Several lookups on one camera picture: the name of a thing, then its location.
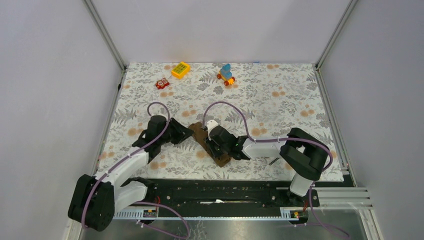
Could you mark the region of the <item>brown cloth napkin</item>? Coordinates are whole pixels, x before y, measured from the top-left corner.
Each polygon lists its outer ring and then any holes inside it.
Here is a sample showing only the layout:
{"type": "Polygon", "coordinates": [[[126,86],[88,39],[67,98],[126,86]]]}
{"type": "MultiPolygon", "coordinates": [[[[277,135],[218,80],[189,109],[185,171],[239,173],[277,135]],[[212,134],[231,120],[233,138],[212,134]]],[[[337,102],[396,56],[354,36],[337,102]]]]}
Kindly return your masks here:
{"type": "Polygon", "coordinates": [[[214,162],[220,167],[224,167],[228,164],[232,158],[228,154],[223,154],[220,157],[213,156],[209,146],[206,144],[206,139],[208,138],[207,130],[202,128],[201,122],[192,123],[189,125],[189,129],[193,131],[192,137],[196,142],[198,142],[202,148],[207,152],[207,154],[214,160],[214,162]]]}

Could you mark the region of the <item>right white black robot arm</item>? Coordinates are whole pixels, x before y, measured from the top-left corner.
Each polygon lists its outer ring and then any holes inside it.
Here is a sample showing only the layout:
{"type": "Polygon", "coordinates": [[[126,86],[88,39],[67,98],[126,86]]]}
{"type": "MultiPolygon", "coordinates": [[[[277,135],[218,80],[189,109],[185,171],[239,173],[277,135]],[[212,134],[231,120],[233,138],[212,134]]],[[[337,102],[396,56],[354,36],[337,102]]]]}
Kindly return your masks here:
{"type": "Polygon", "coordinates": [[[320,179],[325,164],[333,159],[326,145],[297,127],[292,128],[286,138],[276,139],[235,136],[220,125],[205,126],[203,129],[207,132],[204,139],[206,148],[214,158],[284,159],[295,171],[286,193],[287,201],[293,206],[299,206],[307,199],[310,187],[320,179]]]}

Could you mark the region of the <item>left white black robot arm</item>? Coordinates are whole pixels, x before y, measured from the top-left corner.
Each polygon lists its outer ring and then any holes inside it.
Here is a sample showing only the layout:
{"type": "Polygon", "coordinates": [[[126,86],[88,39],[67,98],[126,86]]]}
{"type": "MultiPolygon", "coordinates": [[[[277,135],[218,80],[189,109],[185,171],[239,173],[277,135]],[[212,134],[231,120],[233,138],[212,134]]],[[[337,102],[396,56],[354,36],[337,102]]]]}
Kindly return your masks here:
{"type": "Polygon", "coordinates": [[[193,134],[193,130],[172,117],[151,116],[147,128],[123,160],[101,173],[84,174],[77,180],[67,216],[84,227],[101,232],[124,208],[136,202],[144,206],[156,203],[156,183],[132,175],[159,155],[162,145],[178,145],[193,134]]]}

